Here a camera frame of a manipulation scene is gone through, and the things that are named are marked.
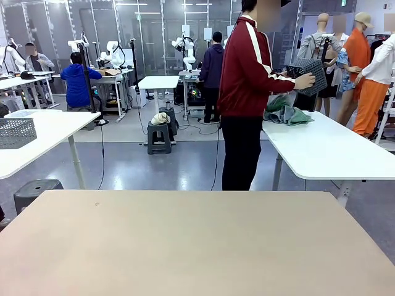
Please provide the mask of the person's right hand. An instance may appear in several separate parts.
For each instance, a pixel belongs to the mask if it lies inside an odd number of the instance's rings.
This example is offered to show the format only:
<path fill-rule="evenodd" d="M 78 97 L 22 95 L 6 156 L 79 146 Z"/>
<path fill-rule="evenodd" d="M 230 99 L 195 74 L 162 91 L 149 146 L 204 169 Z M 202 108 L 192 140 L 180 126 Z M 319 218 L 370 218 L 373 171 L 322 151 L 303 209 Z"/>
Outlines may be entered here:
<path fill-rule="evenodd" d="M 295 79 L 295 90 L 307 89 L 313 86 L 315 83 L 315 75 L 312 73 L 303 74 Z"/>

